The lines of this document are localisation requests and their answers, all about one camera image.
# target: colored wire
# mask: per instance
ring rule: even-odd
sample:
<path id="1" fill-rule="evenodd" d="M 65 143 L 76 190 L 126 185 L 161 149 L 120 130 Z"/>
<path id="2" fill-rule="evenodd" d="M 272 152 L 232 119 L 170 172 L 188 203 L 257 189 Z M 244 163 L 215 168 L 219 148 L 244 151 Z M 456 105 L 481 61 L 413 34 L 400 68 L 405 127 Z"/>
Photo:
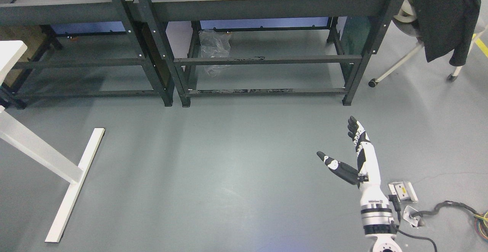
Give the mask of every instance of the colored wire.
<path id="1" fill-rule="evenodd" d="M 469 207 L 468 205 L 464 203 L 458 203 L 458 202 L 453 202 L 453 201 L 444 201 L 441 203 L 438 203 L 432 211 L 418 211 L 410 215 L 410 217 L 417 217 L 417 216 L 424 216 L 424 215 L 436 215 L 439 213 L 439 210 L 442 207 L 461 207 L 464 208 L 468 211 L 470 211 L 473 214 L 473 217 L 475 218 L 474 220 L 474 229 L 476 230 L 476 233 L 483 239 L 483 241 L 488 243 L 488 211 L 485 212 L 484 214 L 478 213 L 474 208 Z"/>

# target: chair caster wheel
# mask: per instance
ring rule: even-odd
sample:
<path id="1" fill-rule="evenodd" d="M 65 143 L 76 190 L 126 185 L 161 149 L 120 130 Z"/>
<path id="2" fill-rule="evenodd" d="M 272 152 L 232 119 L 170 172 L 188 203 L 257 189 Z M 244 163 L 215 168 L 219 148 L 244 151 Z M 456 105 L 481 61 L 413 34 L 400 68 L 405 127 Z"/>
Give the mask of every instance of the chair caster wheel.
<path id="1" fill-rule="evenodd" d="M 369 87 L 375 88 L 375 87 L 376 87 L 376 85 L 378 85 L 378 82 L 376 82 L 376 79 L 371 79 L 371 80 L 368 82 L 368 85 L 369 85 Z"/>
<path id="2" fill-rule="evenodd" d="M 450 82 L 453 82 L 453 81 L 455 81 L 456 79 L 457 79 L 457 76 L 453 76 L 452 74 L 450 74 L 450 75 L 448 76 L 448 80 L 449 80 Z"/>

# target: black metal shelving unit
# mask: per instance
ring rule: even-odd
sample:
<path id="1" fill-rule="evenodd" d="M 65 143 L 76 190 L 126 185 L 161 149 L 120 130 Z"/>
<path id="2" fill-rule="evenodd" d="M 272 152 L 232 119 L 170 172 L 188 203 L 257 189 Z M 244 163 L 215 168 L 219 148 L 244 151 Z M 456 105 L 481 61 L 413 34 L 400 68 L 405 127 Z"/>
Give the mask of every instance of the black metal shelving unit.
<path id="1" fill-rule="evenodd" d="M 63 93 L 22 94 L 4 90 L 8 101 L 18 108 L 24 107 L 22 100 L 31 98 L 71 98 L 71 97 L 119 97 L 119 96 L 160 96 L 165 106 L 173 103 L 175 83 L 170 77 L 164 61 L 151 50 L 153 42 L 147 26 L 134 20 L 129 5 L 134 0 L 14 0 L 0 4 L 0 25 L 27 26 L 59 23 L 121 21 L 134 51 L 132 58 L 123 59 L 73 59 L 70 61 L 30 61 L 17 63 L 14 68 L 88 68 L 98 66 L 141 66 L 151 83 L 152 90 L 127 91 L 87 91 L 78 90 Z"/>
<path id="2" fill-rule="evenodd" d="M 153 32 L 157 50 L 169 67 L 173 67 L 181 82 L 178 90 L 183 106 L 190 98 L 202 95 L 225 94 L 326 94 L 345 95 L 343 105 L 349 106 L 372 54 L 376 54 L 392 16 L 403 0 L 136 0 L 141 20 Z M 272 19 L 330 17 L 327 41 L 334 43 L 337 55 L 297 57 L 230 57 L 198 58 L 200 21 L 219 19 Z M 338 16 L 368 18 L 368 37 L 361 51 L 348 53 L 337 33 Z M 188 58 L 176 59 L 169 45 L 164 25 L 169 21 L 192 21 L 193 35 Z M 283 63 L 340 63 L 344 86 L 327 89 L 234 89 L 199 90 L 194 79 L 195 66 L 209 64 L 283 64 Z"/>
<path id="3" fill-rule="evenodd" d="M 139 64 L 143 67 L 153 90 L 104 91 L 101 93 L 12 95 L 15 99 L 29 97 L 87 97 L 141 96 L 158 94 L 165 105 L 172 104 L 176 88 L 183 106 L 190 106 L 191 97 L 224 94 L 326 94 L 344 95 L 348 106 L 357 90 L 371 55 L 376 54 L 392 16 L 403 0 L 16 0 L 0 4 L 1 25 L 55 24 L 76 22 L 122 21 L 129 36 L 135 57 L 103 61 L 70 61 L 65 64 L 43 61 L 18 66 L 27 68 L 122 66 Z M 273 19 L 329 17 L 327 41 L 334 43 L 336 55 L 292 57 L 230 57 L 203 59 L 198 57 L 200 21 L 220 19 Z M 337 17 L 366 18 L 369 22 L 364 47 L 351 51 L 343 45 L 337 33 Z M 191 21 L 193 35 L 188 58 L 176 59 L 166 35 L 170 21 Z M 199 90 L 195 69 L 203 64 L 283 64 L 283 63 L 340 63 L 343 87 L 326 89 L 234 89 Z M 162 72 L 167 72 L 166 80 Z"/>

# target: white robotic arm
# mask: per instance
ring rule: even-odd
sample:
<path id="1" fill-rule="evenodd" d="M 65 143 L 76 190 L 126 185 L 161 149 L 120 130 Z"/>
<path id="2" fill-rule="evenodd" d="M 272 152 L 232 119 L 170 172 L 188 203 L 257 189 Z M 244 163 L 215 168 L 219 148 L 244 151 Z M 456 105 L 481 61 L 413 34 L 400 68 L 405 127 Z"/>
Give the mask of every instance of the white robotic arm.
<path id="1" fill-rule="evenodd" d="M 373 144 L 366 131 L 354 117 L 348 120 L 348 135 L 356 147 L 358 169 L 339 162 L 322 152 L 317 155 L 327 167 L 350 184 L 357 185 L 362 193 L 361 220 L 366 238 L 375 240 L 370 252 L 401 252 L 394 241 L 396 230 L 392 226 L 393 211 L 389 200 L 380 189 L 380 169 Z"/>

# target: black jacket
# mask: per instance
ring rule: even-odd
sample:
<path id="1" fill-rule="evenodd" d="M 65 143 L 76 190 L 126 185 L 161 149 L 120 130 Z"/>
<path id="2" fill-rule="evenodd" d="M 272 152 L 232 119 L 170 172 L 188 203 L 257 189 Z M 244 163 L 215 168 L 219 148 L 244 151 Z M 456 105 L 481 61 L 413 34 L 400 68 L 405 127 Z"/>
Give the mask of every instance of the black jacket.
<path id="1" fill-rule="evenodd" d="M 480 14 L 481 0 L 413 0 L 427 62 L 454 49 L 449 63 L 463 66 Z"/>

